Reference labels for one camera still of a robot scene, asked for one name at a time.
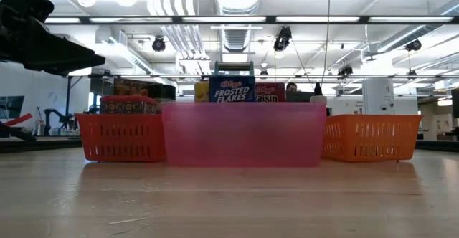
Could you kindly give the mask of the black overhead light bar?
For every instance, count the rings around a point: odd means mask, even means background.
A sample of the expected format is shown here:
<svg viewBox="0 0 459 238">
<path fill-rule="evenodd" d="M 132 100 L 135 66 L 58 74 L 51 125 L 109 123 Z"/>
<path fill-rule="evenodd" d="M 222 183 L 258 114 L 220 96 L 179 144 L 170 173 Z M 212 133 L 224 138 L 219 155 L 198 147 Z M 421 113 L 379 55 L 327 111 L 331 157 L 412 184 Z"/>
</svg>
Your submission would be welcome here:
<svg viewBox="0 0 459 238">
<path fill-rule="evenodd" d="M 459 16 L 62 16 L 50 17 L 45 23 L 48 25 L 449 25 L 459 24 Z"/>
</svg>

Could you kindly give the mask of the sprinkles jar purple label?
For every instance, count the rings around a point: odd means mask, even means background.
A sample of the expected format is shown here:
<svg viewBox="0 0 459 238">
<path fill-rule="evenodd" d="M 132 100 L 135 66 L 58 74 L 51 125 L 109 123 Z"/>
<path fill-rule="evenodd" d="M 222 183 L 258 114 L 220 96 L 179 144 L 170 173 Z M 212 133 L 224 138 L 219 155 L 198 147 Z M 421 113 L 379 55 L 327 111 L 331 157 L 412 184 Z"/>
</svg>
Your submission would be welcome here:
<svg viewBox="0 0 459 238">
<path fill-rule="evenodd" d="M 152 84 L 147 87 L 148 96 L 152 99 L 175 100 L 176 88 L 173 85 Z"/>
</svg>

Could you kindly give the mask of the blue metal post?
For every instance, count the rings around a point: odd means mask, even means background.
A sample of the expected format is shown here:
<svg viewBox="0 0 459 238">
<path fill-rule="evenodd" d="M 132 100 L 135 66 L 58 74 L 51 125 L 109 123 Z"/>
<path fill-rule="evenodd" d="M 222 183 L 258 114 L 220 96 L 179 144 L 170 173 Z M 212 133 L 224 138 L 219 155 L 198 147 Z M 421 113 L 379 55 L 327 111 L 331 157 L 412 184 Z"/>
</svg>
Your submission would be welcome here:
<svg viewBox="0 0 459 238">
<path fill-rule="evenodd" d="M 67 92 L 66 92 L 66 104 L 65 104 L 65 124 L 67 125 L 69 120 L 70 120 L 70 92 L 71 92 L 71 86 L 72 86 L 72 77 L 68 76 L 67 77 Z"/>
</svg>

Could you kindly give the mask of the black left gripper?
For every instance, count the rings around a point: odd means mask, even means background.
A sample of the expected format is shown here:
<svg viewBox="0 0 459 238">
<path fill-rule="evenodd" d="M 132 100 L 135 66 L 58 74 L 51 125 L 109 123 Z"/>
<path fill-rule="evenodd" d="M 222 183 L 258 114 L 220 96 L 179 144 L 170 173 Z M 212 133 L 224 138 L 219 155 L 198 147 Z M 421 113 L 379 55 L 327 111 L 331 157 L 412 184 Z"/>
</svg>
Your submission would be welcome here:
<svg viewBox="0 0 459 238">
<path fill-rule="evenodd" d="M 44 22 L 54 8 L 50 0 L 0 0 L 0 60 L 62 76 L 103 65 L 94 50 L 49 33 Z"/>
</svg>

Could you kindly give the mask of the red plastic basket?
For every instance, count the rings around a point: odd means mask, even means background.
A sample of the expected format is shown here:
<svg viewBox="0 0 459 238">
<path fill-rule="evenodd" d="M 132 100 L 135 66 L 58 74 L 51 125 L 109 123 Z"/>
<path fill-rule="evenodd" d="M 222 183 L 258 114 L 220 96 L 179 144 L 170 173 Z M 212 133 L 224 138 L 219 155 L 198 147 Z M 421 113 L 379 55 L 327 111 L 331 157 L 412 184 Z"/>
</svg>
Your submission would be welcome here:
<svg viewBox="0 0 459 238">
<path fill-rule="evenodd" d="M 78 114 L 76 118 L 89 161 L 157 162 L 166 158 L 160 115 Z"/>
</svg>

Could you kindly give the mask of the white background machine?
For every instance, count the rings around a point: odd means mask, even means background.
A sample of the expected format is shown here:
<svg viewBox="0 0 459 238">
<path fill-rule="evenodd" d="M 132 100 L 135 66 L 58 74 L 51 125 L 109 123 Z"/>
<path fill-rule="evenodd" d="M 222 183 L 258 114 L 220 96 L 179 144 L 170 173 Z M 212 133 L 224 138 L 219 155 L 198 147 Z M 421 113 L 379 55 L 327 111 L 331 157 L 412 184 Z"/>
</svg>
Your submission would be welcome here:
<svg viewBox="0 0 459 238">
<path fill-rule="evenodd" d="M 362 83 L 364 114 L 394 115 L 394 87 L 391 78 L 365 79 Z"/>
</svg>

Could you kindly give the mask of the black metal table frame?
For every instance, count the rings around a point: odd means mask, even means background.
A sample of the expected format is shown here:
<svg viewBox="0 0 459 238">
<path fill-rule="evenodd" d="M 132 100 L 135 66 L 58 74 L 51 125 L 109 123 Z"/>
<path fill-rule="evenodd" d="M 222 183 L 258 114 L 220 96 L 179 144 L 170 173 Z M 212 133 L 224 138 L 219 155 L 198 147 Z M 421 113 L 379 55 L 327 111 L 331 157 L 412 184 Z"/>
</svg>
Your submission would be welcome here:
<svg viewBox="0 0 459 238">
<path fill-rule="evenodd" d="M 80 139 L 54 139 L 38 141 L 22 141 L 6 139 L 0 141 L 0 153 L 17 153 L 27 151 L 44 151 L 64 148 L 81 148 Z M 442 151 L 459 153 L 459 141 L 424 141 L 417 140 L 416 149 L 426 151 Z"/>
</svg>

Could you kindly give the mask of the blue cereal box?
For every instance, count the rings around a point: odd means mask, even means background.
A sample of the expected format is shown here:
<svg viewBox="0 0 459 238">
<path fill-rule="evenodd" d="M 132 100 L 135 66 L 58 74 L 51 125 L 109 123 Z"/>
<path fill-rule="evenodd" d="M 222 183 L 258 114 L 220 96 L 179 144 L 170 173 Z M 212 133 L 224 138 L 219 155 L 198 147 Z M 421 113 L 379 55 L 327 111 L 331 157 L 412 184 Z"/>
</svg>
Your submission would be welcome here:
<svg viewBox="0 0 459 238">
<path fill-rule="evenodd" d="M 255 102 L 255 78 L 249 75 L 218 75 L 209 79 L 209 101 Z"/>
</svg>

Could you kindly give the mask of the orange snack bag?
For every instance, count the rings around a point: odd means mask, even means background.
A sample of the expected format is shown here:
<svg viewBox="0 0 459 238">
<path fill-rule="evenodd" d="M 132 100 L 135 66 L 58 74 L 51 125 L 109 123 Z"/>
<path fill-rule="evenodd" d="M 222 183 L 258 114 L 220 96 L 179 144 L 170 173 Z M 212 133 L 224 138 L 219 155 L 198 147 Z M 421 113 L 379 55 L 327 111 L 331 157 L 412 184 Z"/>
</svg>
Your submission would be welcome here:
<svg viewBox="0 0 459 238">
<path fill-rule="evenodd" d="M 148 89 L 152 84 L 152 82 L 116 78 L 113 83 L 113 94 L 148 97 Z"/>
</svg>

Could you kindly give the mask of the orange plastic basket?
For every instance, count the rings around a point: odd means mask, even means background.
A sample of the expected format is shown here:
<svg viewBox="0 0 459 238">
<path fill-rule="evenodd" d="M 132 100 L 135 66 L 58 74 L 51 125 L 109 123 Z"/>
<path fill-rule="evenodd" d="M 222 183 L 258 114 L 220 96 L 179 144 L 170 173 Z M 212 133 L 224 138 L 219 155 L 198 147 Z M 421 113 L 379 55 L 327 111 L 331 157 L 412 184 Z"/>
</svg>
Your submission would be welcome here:
<svg viewBox="0 0 459 238">
<path fill-rule="evenodd" d="M 421 115 L 329 116 L 322 157 L 348 163 L 410 160 L 421 119 Z"/>
</svg>

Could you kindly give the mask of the black background cabinet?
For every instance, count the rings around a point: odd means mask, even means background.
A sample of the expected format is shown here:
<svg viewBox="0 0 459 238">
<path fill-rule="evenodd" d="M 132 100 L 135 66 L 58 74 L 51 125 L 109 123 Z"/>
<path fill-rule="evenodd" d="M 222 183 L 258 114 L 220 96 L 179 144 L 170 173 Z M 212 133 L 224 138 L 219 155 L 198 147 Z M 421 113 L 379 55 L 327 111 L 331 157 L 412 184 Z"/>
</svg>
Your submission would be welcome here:
<svg viewBox="0 0 459 238">
<path fill-rule="evenodd" d="M 286 91 L 285 97 L 287 102 L 295 103 L 309 103 L 311 97 L 314 96 L 313 92 L 301 92 L 301 91 Z"/>
</svg>

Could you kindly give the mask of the purple Raisin Bran cereal box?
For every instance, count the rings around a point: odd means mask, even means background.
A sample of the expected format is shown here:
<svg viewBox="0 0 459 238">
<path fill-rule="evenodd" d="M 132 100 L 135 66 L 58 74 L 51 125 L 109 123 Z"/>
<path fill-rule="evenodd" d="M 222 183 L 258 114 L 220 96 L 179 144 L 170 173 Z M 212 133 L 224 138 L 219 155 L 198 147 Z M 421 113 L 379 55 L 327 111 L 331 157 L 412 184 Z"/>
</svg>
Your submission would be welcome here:
<svg viewBox="0 0 459 238">
<path fill-rule="evenodd" d="M 256 101 L 285 102 L 285 85 L 282 82 L 258 82 L 255 84 Z"/>
</svg>

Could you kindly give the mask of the teal mesh basket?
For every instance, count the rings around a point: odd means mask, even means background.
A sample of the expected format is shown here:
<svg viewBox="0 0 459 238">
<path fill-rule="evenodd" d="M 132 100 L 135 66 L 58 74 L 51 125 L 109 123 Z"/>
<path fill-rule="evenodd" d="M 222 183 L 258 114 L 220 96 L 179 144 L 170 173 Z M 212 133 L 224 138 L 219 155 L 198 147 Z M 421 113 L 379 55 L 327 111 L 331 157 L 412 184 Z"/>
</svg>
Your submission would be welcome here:
<svg viewBox="0 0 459 238">
<path fill-rule="evenodd" d="M 221 72 L 248 72 L 250 76 L 255 75 L 254 63 L 250 62 L 219 62 L 214 63 L 214 75 Z"/>
</svg>

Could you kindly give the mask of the pink translucent plastic bin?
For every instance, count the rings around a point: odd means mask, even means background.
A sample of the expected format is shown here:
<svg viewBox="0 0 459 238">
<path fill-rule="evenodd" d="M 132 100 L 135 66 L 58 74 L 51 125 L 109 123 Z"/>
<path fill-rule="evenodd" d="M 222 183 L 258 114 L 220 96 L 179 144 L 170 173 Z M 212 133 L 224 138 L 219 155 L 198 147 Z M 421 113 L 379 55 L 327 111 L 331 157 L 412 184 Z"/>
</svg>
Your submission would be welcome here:
<svg viewBox="0 0 459 238">
<path fill-rule="evenodd" d="M 321 103 L 169 103 L 161 117 L 172 166 L 314 167 L 321 160 Z"/>
</svg>

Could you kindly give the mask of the black food colouring bottle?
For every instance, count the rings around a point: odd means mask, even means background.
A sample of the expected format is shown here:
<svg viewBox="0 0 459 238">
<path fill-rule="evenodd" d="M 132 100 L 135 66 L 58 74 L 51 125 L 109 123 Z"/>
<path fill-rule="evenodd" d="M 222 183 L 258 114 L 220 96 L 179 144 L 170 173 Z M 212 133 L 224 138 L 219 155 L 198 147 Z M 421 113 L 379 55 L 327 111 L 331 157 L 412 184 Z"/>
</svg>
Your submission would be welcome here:
<svg viewBox="0 0 459 238">
<path fill-rule="evenodd" d="M 327 107 L 327 97 L 323 95 L 321 84 L 319 82 L 315 83 L 313 95 L 310 97 L 310 102 L 324 104 L 326 106 L 326 115 L 330 115 Z"/>
</svg>

